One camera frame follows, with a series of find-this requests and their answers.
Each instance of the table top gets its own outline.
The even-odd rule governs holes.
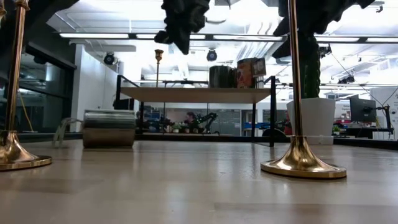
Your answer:
[[[348,130],[348,131],[360,131],[360,130],[365,130],[365,131],[390,131],[390,129],[388,129],[388,128],[375,128],[375,127],[345,128],[345,130]]]
[[[132,148],[83,149],[77,140],[64,141],[61,149],[51,142],[22,145],[33,154],[53,156],[53,164],[1,173],[2,223],[398,221],[393,150],[311,146],[320,159],[347,168],[348,174],[347,179],[311,180],[261,170],[261,162],[283,156],[289,144],[136,141]]]
[[[258,103],[271,94],[269,88],[149,88],[122,87],[121,93],[141,102]]]

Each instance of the white pot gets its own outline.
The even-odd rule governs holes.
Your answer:
[[[302,99],[301,112],[303,134],[310,145],[332,145],[331,135],[335,117],[336,101],[324,98]],[[295,134],[294,102],[287,104],[293,134]]]

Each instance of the gold pole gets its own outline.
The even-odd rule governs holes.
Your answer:
[[[282,158],[275,161],[261,163],[261,169],[272,174],[291,177],[315,179],[335,179],[346,177],[347,173],[345,168],[332,166],[318,159],[308,145],[307,138],[303,135],[296,0],[289,0],[289,17],[296,136],[292,136],[289,150],[284,156],[282,156]]]
[[[16,29],[12,46],[12,64],[9,74],[6,127],[0,134],[0,170],[33,168],[51,164],[49,156],[35,156],[27,152],[20,144],[14,131],[14,119],[17,106],[17,89],[21,65],[22,42],[24,39],[25,14],[29,10],[29,0],[17,0]]]
[[[160,65],[160,60],[162,60],[162,54],[163,54],[163,50],[155,50],[155,58],[157,61],[156,88],[157,88],[157,85],[159,84],[159,65]]]

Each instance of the shelf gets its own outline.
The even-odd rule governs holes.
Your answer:
[[[258,103],[271,94],[268,88],[149,88],[122,87],[121,93],[141,102]]]

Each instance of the ceiling light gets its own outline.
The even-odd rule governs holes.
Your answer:
[[[128,39],[128,34],[87,34],[87,33],[62,33],[63,38],[75,39]]]
[[[271,35],[214,35],[216,40],[247,40],[247,41],[269,41],[279,42],[283,40],[283,37],[274,37]]]
[[[137,34],[138,39],[154,39],[156,34]]]
[[[317,42],[340,43],[340,42],[357,42],[359,37],[315,37]]]
[[[371,37],[366,42],[377,42],[377,43],[398,43],[398,37]]]
[[[191,34],[190,39],[191,40],[204,40],[206,38],[206,35],[199,35],[199,34]]]
[[[136,81],[132,81],[134,83],[156,83],[156,80],[136,80]]]

